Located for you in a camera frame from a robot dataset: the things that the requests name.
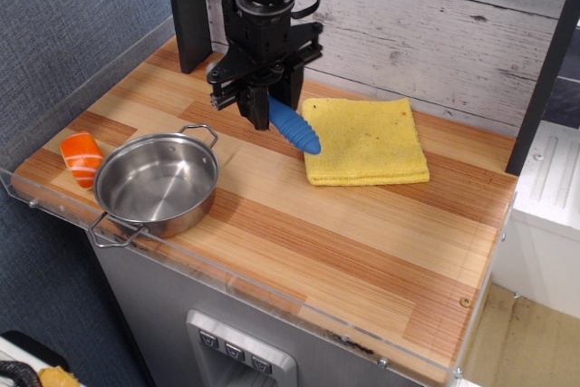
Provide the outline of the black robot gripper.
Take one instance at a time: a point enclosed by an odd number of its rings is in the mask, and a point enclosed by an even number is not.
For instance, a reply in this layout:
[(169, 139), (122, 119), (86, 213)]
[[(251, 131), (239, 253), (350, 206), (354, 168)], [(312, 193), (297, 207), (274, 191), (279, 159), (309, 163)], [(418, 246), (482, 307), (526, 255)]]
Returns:
[(236, 104), (257, 131), (269, 129), (268, 96), (296, 109), (305, 66), (322, 56), (318, 22), (293, 24), (312, 15), (321, 0), (295, 10), (295, 0), (222, 0), (228, 48), (207, 73), (212, 105)]

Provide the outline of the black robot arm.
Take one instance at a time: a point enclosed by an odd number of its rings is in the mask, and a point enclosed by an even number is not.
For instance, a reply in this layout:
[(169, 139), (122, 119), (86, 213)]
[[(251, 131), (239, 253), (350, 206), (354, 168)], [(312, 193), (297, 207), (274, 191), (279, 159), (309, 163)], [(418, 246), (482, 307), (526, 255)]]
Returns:
[(307, 64), (322, 55), (321, 0), (221, 0), (228, 48), (207, 74), (213, 106), (238, 107), (258, 131), (269, 128), (269, 99), (296, 109)]

